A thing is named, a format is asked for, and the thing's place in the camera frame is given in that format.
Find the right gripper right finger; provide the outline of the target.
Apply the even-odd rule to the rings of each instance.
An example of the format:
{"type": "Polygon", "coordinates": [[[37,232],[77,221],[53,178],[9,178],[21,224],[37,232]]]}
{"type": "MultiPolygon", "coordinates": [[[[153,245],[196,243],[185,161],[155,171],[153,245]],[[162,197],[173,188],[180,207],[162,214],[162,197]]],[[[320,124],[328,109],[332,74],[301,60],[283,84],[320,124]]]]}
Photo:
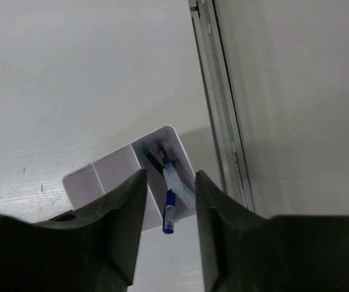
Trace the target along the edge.
{"type": "Polygon", "coordinates": [[[263,218],[196,174],[206,291],[349,291],[349,216],[263,218]]]}

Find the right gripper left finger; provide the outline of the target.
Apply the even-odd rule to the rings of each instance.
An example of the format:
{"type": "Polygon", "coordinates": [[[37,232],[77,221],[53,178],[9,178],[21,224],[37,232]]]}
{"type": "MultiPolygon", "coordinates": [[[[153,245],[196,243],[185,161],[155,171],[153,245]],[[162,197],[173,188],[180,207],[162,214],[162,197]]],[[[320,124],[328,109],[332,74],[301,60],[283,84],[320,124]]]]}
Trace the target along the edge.
{"type": "Polygon", "coordinates": [[[147,200],[139,170],[88,205],[28,223],[0,214],[0,291],[126,291],[147,200]]]}

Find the blue pen with grip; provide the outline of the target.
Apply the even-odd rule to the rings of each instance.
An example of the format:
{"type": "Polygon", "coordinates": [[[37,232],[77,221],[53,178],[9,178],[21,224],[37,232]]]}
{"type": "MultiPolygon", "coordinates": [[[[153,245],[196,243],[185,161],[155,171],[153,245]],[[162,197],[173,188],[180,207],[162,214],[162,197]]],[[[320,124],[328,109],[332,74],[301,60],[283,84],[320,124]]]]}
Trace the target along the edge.
{"type": "Polygon", "coordinates": [[[176,212],[176,195],[172,190],[167,190],[165,208],[163,212],[162,231],[164,234],[174,233],[176,212]]]}

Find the blue pen clear cap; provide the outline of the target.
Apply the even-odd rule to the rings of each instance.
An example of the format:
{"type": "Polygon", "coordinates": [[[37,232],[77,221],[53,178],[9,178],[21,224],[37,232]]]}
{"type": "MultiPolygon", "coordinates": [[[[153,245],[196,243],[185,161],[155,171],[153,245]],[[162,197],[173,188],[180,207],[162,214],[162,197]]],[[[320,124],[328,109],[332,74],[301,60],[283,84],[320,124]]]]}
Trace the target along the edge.
{"type": "Polygon", "coordinates": [[[164,164],[163,176],[167,189],[171,190],[189,210],[195,210],[195,194],[181,181],[177,170],[162,145],[159,146],[159,153],[164,164]]]}

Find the dark blue pen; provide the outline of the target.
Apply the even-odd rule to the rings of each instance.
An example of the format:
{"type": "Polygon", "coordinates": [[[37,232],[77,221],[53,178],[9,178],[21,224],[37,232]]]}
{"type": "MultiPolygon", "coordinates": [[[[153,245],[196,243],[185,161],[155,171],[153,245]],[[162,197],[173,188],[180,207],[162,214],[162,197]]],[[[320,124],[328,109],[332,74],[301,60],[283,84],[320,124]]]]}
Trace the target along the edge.
{"type": "Polygon", "coordinates": [[[151,165],[159,172],[161,176],[164,176],[164,166],[156,159],[156,157],[150,152],[150,150],[145,147],[142,151],[143,155],[148,159],[151,165]]]}

